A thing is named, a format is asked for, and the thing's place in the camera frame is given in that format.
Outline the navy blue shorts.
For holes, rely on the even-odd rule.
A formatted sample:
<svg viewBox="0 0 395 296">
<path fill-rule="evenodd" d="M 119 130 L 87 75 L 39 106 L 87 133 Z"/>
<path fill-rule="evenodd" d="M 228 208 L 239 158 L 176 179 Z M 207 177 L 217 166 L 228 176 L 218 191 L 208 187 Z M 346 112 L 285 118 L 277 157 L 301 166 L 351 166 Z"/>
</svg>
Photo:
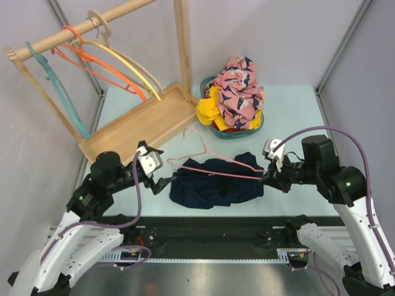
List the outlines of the navy blue shorts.
<svg viewBox="0 0 395 296">
<path fill-rule="evenodd" d="M 187 208 L 211 209 L 229 207 L 264 195 L 259 181 L 207 175 L 177 169 L 177 178 L 171 182 L 170 200 Z"/>
</svg>

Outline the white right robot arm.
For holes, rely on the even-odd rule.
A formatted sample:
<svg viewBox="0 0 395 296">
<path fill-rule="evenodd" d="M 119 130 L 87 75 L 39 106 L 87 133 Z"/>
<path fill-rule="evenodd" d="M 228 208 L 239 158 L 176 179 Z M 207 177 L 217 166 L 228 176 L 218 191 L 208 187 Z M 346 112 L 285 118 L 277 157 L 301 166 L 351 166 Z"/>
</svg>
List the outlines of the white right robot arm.
<svg viewBox="0 0 395 296">
<path fill-rule="evenodd" d="M 337 272 L 349 295 L 394 295 L 394 252 L 374 212 L 367 174 L 342 166 L 325 135 L 308 136 L 301 144 L 304 158 L 291 162 L 281 140 L 267 140 L 262 154 L 270 164 L 262 182 L 283 192 L 293 184 L 314 185 L 338 213 L 355 251 L 337 243 L 305 215 L 286 222 L 286 243 L 312 249 Z"/>
</svg>

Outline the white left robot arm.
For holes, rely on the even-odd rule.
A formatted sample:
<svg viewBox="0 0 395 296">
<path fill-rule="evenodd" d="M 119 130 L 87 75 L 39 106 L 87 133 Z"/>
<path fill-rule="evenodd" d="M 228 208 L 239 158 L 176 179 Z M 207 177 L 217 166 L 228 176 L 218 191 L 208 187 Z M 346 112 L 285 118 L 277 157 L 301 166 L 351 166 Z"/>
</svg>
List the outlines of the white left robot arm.
<svg viewBox="0 0 395 296">
<path fill-rule="evenodd" d="M 163 151 L 138 143 L 133 160 L 123 165 L 114 151 L 100 153 L 82 184 L 75 189 L 54 234 L 42 250 L 33 252 L 8 278 L 11 295 L 69 295 L 79 279 L 104 255 L 135 242 L 134 227 L 141 216 L 140 185 L 160 193 L 172 177 L 154 180 L 162 168 Z M 114 194 L 129 187 L 137 193 L 137 213 L 104 217 Z"/>
</svg>

